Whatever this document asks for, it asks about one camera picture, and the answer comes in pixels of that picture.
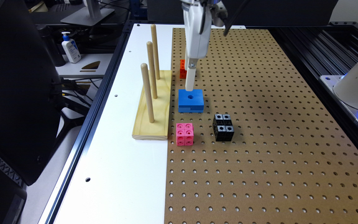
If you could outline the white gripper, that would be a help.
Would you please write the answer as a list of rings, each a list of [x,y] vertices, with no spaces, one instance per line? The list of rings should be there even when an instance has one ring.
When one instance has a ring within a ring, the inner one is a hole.
[[[212,15],[208,6],[200,1],[182,1],[185,23],[185,63],[186,91],[193,91],[197,59],[205,58],[208,52]]]

